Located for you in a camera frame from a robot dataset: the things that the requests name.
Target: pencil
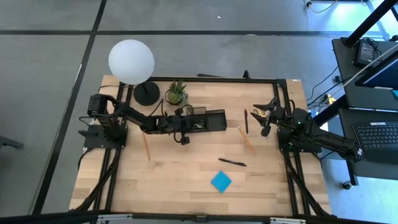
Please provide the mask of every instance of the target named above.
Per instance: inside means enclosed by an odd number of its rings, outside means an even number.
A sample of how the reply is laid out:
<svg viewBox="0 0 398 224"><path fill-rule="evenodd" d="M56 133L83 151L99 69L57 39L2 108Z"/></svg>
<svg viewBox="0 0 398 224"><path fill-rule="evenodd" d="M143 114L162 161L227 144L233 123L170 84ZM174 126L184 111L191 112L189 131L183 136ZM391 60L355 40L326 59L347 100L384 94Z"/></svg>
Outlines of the pencil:
<svg viewBox="0 0 398 224"><path fill-rule="evenodd" d="M250 151L253 153L253 155L256 155L256 152L254 152L253 146L250 144L249 140L247 139L247 137L244 135L241 127L239 127L239 125L236 125L236 127L239 129L239 132L241 133L242 137L244 138L244 140L246 141L246 144L249 146Z"/></svg>
<svg viewBox="0 0 398 224"><path fill-rule="evenodd" d="M147 156L148 156L148 160L150 161L150 155L149 155L149 149L148 149L148 143L147 143L147 139L145 138L145 134L142 133L142 137L144 138L144 142L145 142L145 148L147 150Z"/></svg>

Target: lamp base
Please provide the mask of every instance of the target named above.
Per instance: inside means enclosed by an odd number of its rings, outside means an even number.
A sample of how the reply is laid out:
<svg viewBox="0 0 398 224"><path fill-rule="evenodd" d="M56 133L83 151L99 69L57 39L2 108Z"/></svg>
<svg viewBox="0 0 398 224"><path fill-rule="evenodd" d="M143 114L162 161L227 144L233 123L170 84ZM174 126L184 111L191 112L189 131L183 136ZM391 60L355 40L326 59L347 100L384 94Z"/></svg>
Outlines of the lamp base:
<svg viewBox="0 0 398 224"><path fill-rule="evenodd" d="M142 106L150 106L160 98L159 87L150 81L138 84L134 88L134 99Z"/></svg>

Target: white globe lamp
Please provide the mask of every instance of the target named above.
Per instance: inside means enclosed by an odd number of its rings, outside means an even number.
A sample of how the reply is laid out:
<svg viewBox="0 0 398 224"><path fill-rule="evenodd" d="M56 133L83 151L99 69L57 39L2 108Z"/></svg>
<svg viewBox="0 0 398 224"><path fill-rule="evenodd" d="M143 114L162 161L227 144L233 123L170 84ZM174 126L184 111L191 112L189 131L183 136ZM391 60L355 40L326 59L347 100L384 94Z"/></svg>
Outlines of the white globe lamp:
<svg viewBox="0 0 398 224"><path fill-rule="evenodd" d="M159 87L147 81L155 69L154 55L138 40L122 40L113 46L108 57L112 74L121 82L134 87L134 99L149 106L160 98Z"/></svg>

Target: potted plant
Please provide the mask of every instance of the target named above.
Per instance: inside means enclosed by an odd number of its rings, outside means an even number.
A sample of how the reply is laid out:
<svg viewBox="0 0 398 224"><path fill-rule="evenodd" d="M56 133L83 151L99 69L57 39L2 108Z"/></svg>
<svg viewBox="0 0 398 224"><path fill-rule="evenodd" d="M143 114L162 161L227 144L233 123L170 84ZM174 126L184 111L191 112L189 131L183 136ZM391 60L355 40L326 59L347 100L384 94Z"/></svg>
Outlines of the potted plant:
<svg viewBox="0 0 398 224"><path fill-rule="evenodd" d="M184 90L186 85L183 86L182 83L182 79L178 83L174 80L166 91L165 98L171 105L179 105L183 100L188 98L188 94Z"/></svg>

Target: caster wheel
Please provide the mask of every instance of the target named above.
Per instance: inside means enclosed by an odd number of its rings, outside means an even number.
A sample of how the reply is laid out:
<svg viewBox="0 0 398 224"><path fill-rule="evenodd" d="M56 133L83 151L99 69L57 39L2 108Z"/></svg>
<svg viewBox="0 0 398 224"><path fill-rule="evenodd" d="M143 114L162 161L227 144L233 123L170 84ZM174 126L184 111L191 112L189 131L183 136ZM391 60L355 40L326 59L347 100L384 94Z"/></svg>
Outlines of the caster wheel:
<svg viewBox="0 0 398 224"><path fill-rule="evenodd" d="M351 182L347 180L346 182L343 183L343 188L345 190L349 190L352 187Z"/></svg>

